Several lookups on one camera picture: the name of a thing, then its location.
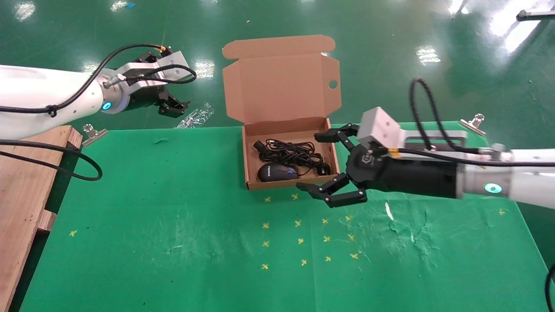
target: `cable connector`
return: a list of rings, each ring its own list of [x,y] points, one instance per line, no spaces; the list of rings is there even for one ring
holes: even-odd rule
[[[107,81],[103,82],[102,85],[105,89],[109,89],[111,86],[116,85],[122,81],[126,81],[127,77],[122,74],[116,74],[113,77],[110,77]]]

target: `robotic arm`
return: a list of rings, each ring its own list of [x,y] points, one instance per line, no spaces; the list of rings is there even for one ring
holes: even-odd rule
[[[22,139],[56,126],[98,112],[117,114],[150,105],[158,113],[177,118],[189,102],[176,100],[167,90],[167,82],[126,80],[163,66],[187,62],[181,52],[164,48],[159,56],[147,52],[134,61],[113,70],[103,68],[93,83],[70,105],[48,113],[8,113],[0,111],[0,139]],[[180,68],[159,71],[155,79],[179,81],[191,77]],[[0,105],[20,108],[44,108],[62,103],[75,93],[89,74],[54,69],[0,66]]]
[[[432,140],[443,139],[439,131],[426,131],[426,134]],[[466,144],[465,131],[447,131],[447,134],[451,140],[458,141],[457,145]],[[355,135],[359,142],[356,146],[348,139]],[[322,186],[297,183],[300,190],[323,200],[330,208],[365,202],[366,189],[377,189],[444,198],[462,198],[464,193],[508,197],[555,209],[552,195],[555,194],[555,168],[542,166],[542,163],[555,162],[555,149],[505,152],[504,146],[494,144],[479,149],[479,154],[467,154],[441,143],[424,155],[403,153],[404,150],[424,151],[422,143],[415,143],[422,137],[418,131],[402,130],[380,107],[366,112],[360,126],[347,124],[314,137],[318,142],[341,142],[350,152],[345,173]],[[445,161],[446,158],[461,161]],[[480,162],[488,165],[473,164]],[[529,167],[511,167],[518,163],[529,163]],[[334,195],[351,182],[357,191]]]

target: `black cable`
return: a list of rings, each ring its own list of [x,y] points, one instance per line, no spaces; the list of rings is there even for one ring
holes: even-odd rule
[[[429,139],[428,135],[426,134],[426,132],[424,131],[424,127],[422,126],[422,122],[420,121],[420,117],[418,116],[418,112],[416,110],[415,86],[416,86],[417,83],[419,83],[424,88],[424,91],[426,92],[426,95],[428,96],[428,100],[430,101],[430,106],[432,108],[433,118],[435,119],[435,121],[437,123],[437,127],[438,127],[439,131],[441,132],[441,135],[443,136],[443,139],[447,142],[447,145],[449,145],[450,148],[452,148],[453,150],[456,150],[457,152],[468,153],[468,154],[478,154],[478,149],[477,148],[466,148],[466,147],[457,146],[453,143],[453,141],[451,141],[451,139],[447,135],[447,132],[445,131],[445,128],[441,124],[440,114],[437,111],[436,102],[433,100],[432,91],[430,90],[430,87],[426,84],[426,82],[424,80],[422,80],[422,78],[414,78],[411,81],[410,88],[409,88],[409,93],[408,93],[408,95],[409,95],[409,104],[410,104],[410,107],[411,107],[411,110],[412,110],[412,116],[414,117],[414,120],[416,122],[416,127],[418,128],[418,131],[420,132],[420,136],[422,137],[422,140],[424,141],[424,144],[426,145],[426,148],[428,150],[432,149],[430,139]]]
[[[188,71],[191,75],[193,75],[191,78],[187,79],[187,80],[170,80],[170,79],[162,79],[162,78],[157,78],[157,77],[149,77],[153,74],[156,74],[158,72],[161,71],[165,71],[167,69],[173,69],[173,68],[181,68],[181,69],[185,69],[186,71]],[[190,83],[195,81],[196,79],[196,72],[192,69],[190,69],[189,67],[185,66],[185,65],[180,65],[180,64],[171,64],[171,65],[165,65],[165,66],[161,66],[155,69],[152,69],[151,71],[148,71],[140,76],[135,76],[135,77],[127,77],[125,80],[126,81],[130,81],[130,80],[153,80],[153,81],[160,81],[160,82],[165,82],[165,83],[171,83],[171,84],[185,84],[185,83]]]
[[[547,308],[549,309],[549,312],[553,312],[553,305],[551,304],[551,294],[549,290],[551,288],[551,280],[553,279],[554,275],[555,275],[555,264],[551,266],[551,268],[549,269],[549,272],[547,273],[546,286],[544,288],[546,292],[546,303],[547,303]]]
[[[96,79],[100,71],[106,66],[106,64],[114,58],[119,53],[129,50],[132,48],[138,47],[147,47],[147,48],[156,48],[156,49],[165,49],[164,47],[158,44],[150,44],[150,43],[139,43],[139,44],[130,44],[125,47],[121,47],[114,52],[110,53],[99,65],[98,68],[93,72],[93,74],[87,79],[87,81],[77,90],[72,96],[70,96],[67,100],[63,101],[61,104],[57,105],[49,105],[44,108],[22,108],[22,107],[8,107],[8,106],[0,106],[0,112],[6,113],[25,113],[25,114],[42,114],[48,113],[50,117],[56,117],[57,110],[67,107],[71,103],[73,103],[78,97],[85,92],[85,90],[90,86],[91,83]]]
[[[87,163],[91,164],[91,166],[93,166],[94,169],[96,169],[96,171],[98,172],[98,175],[96,177],[93,177],[93,178],[92,177],[85,177],[83,175],[79,175],[79,174],[73,173],[69,170],[66,170],[66,169],[64,169],[60,166],[56,166],[56,165],[53,165],[53,164],[50,164],[50,163],[47,163],[47,162],[43,162],[41,160],[36,160],[36,159],[29,158],[29,157],[10,154],[10,153],[0,151],[0,155],[2,155],[2,156],[6,156],[6,157],[18,159],[18,160],[23,160],[25,162],[30,162],[30,163],[33,163],[33,164],[43,165],[45,167],[49,167],[49,168],[67,173],[67,174],[71,175],[72,177],[75,177],[75,178],[78,178],[78,179],[81,179],[81,180],[97,181],[97,180],[100,180],[100,178],[102,178],[102,169],[100,168],[100,166],[93,159],[91,159],[90,157],[81,153],[78,150],[74,150],[74,149],[67,148],[67,147],[60,147],[60,146],[56,146],[56,145],[46,144],[46,143],[40,143],[40,142],[27,142],[27,141],[17,141],[17,140],[0,140],[0,145],[35,147],[35,148],[50,149],[50,150],[56,150],[58,152],[74,154],[74,155],[77,155],[77,157],[81,158],[82,160],[85,160]]]
[[[489,166],[489,167],[555,167],[555,163],[528,163],[528,162],[484,162],[481,160],[468,160],[462,158],[456,158],[451,156],[445,156],[435,153],[425,152],[423,150],[415,150],[415,149],[407,149],[407,148],[399,148],[394,149],[395,152],[399,153],[406,153],[406,154],[413,154],[413,155],[420,155],[431,157],[439,160],[445,160],[447,162],[453,162],[457,164],[467,164],[467,165],[476,165],[476,166]],[[385,154],[387,153],[387,149],[379,150],[378,154]]]
[[[424,145],[426,146],[426,149],[432,150],[432,144],[430,143],[430,138],[426,134],[426,131],[424,131],[424,126],[422,126],[422,121],[420,121],[420,116],[418,115],[418,111],[416,110],[415,86],[416,86],[415,79],[413,79],[408,89],[408,103],[411,107],[412,117],[415,120],[416,127],[418,128],[418,132],[420,132],[420,136],[424,141]]]
[[[299,176],[307,174],[312,168],[316,168],[318,175],[329,175],[331,172],[331,167],[324,162],[322,155],[315,153],[312,142],[285,143],[268,139],[266,145],[257,141],[254,147],[260,153],[259,158],[263,162],[307,167],[308,170]]]

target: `glowing blue light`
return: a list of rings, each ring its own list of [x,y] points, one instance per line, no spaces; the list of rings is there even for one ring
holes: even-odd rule
[[[493,194],[497,194],[497,193],[501,193],[501,186],[495,184],[495,183],[488,183],[486,185],[484,185],[484,190],[486,190],[487,192],[493,193]]]

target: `metal clip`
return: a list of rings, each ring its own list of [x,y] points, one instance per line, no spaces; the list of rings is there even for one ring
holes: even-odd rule
[[[486,132],[480,130],[478,127],[480,126],[480,124],[482,123],[482,121],[484,121],[484,115],[482,114],[476,114],[474,116],[474,119],[471,121],[466,121],[461,119],[461,121],[459,121],[459,124],[461,124],[463,127],[467,128],[468,130],[472,130],[474,133],[484,136],[486,135]]]
[[[91,125],[91,124],[84,125],[83,126],[83,131],[85,131],[85,133],[89,137],[88,139],[86,139],[83,142],[83,146],[85,146],[85,147],[93,144],[94,141],[96,141],[96,140],[100,139],[101,137],[105,136],[106,134],[108,134],[108,130],[106,130],[106,129],[102,129],[100,132],[96,131],[93,128],[93,125]]]

